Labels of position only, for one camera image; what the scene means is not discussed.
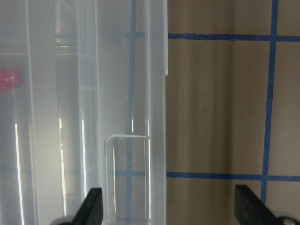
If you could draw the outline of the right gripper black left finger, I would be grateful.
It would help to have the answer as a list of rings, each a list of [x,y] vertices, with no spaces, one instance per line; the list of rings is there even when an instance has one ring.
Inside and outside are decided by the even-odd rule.
[[[101,225],[103,222],[102,188],[91,188],[73,218],[72,225]]]

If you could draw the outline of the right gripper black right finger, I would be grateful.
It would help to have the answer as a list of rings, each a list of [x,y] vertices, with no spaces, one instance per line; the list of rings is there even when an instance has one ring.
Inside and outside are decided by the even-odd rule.
[[[236,185],[234,214],[240,225],[275,225],[276,217],[247,185]]]

